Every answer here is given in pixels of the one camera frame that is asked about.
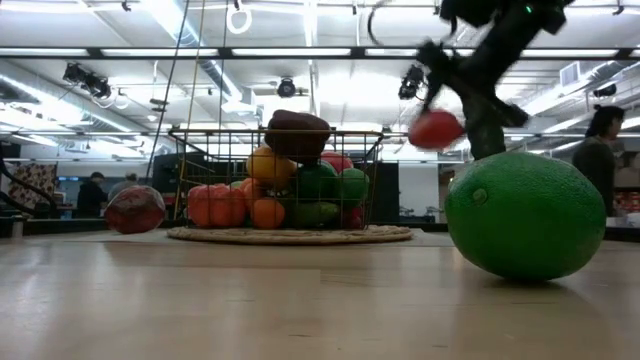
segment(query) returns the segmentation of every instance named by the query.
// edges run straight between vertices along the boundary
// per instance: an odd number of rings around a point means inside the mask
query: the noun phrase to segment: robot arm
[[[465,129],[475,159],[505,151],[502,127],[521,127],[529,116],[498,99],[495,87],[504,73],[540,31],[556,34],[566,22],[564,8],[573,0],[443,0],[440,17],[452,24],[457,18],[474,27],[494,23],[476,51],[463,58],[445,53],[431,40],[419,49],[417,61],[429,68],[428,94],[423,112],[443,85],[462,100]]]

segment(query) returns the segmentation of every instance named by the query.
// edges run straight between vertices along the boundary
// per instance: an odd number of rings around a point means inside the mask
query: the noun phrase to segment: table surface
[[[0,358],[638,359],[640,245],[544,286],[467,263],[445,234],[256,247],[163,231],[0,245]]]

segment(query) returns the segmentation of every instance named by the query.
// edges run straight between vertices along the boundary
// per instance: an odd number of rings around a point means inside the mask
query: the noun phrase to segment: woven placemat
[[[180,240],[247,245],[337,245],[411,240],[409,228],[371,225],[365,230],[256,230],[173,228],[167,236]]]

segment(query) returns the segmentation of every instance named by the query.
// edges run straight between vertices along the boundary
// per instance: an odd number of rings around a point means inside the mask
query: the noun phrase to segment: fruit basket
[[[382,133],[193,127],[169,132],[186,227],[367,228]]]

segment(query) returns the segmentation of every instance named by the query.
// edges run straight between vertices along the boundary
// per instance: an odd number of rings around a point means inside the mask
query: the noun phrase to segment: black hair
[[[604,136],[607,134],[607,131],[609,131],[613,119],[618,119],[619,121],[624,119],[625,110],[621,107],[595,105],[593,108],[596,110],[596,113],[593,115],[593,119],[591,119],[589,129],[587,129],[587,132],[584,134],[585,137]]]
[[[91,179],[102,179],[104,180],[104,175],[101,172],[94,172],[91,174]]]

